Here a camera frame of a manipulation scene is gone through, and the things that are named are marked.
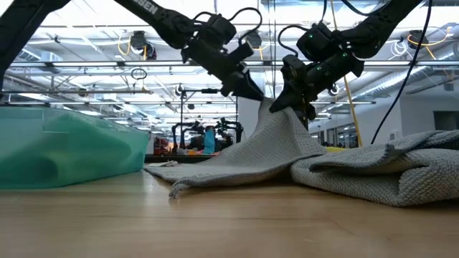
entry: teal plastic bin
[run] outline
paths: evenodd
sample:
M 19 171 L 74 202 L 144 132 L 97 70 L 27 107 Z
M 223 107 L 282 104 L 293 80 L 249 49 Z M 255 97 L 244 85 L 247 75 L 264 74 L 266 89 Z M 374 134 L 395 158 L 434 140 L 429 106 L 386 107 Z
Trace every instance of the teal plastic bin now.
M 142 169 L 148 133 L 71 110 L 0 107 L 0 188 L 50 188 Z

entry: gray towel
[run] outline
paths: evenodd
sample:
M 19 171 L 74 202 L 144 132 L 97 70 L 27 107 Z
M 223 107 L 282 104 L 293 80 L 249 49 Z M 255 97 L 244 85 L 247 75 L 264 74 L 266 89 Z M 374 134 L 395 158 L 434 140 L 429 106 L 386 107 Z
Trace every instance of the gray towel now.
M 217 157 L 145 170 L 175 182 L 173 198 L 191 186 L 236 186 L 282 172 L 290 172 L 298 183 L 392 206 L 459 198 L 459 131 L 420 133 L 326 153 L 293 110 L 269 113 L 272 102 L 262 102 L 254 134 Z

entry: translucent plastic container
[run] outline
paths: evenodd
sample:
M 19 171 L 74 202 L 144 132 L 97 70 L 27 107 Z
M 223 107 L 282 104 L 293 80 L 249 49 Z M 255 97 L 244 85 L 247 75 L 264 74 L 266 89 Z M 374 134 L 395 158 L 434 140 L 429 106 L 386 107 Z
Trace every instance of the translucent plastic container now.
M 70 110 L 0 107 L 0 188 L 50 188 L 142 169 L 148 133 Z

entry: table surface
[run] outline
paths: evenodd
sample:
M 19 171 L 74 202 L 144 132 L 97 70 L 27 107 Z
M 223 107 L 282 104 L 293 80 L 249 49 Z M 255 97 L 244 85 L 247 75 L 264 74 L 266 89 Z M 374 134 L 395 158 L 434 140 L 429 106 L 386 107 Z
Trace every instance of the table surface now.
M 0 191 L 0 257 L 459 257 L 459 202 L 393 208 L 292 183 L 187 191 L 132 173 Z

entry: robot workstation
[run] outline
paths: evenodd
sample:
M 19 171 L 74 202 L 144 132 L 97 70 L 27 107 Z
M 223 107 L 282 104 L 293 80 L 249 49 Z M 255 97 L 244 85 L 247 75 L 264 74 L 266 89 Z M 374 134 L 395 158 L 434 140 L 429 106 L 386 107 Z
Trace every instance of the robot workstation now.
M 456 257 L 457 3 L 0 4 L 0 257 Z

